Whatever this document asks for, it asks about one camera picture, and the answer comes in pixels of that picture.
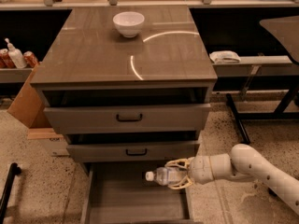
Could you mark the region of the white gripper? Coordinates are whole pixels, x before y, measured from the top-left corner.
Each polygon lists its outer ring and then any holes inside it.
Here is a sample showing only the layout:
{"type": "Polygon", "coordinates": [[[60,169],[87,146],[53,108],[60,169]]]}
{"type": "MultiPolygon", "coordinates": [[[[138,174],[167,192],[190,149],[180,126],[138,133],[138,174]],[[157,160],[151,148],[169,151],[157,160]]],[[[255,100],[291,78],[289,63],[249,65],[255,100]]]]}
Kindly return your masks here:
{"type": "Polygon", "coordinates": [[[167,186],[170,189],[186,189],[193,183],[204,185],[214,180],[211,162],[208,156],[195,156],[168,161],[165,167],[188,169],[188,175],[178,179],[169,179],[167,186]]]}

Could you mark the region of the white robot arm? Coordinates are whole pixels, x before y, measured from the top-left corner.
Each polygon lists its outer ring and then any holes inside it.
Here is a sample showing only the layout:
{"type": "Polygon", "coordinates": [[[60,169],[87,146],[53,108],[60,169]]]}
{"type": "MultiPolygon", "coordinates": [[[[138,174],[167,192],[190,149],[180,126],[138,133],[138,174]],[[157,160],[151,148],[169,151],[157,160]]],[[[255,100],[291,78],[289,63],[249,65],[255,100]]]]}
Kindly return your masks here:
{"type": "Polygon", "coordinates": [[[299,215],[299,181],[278,169],[249,145],[237,144],[229,154],[169,161],[165,167],[176,167],[186,172],[177,184],[169,185],[170,189],[185,189],[192,184],[204,185],[219,179],[234,182],[258,179],[299,215]]]}

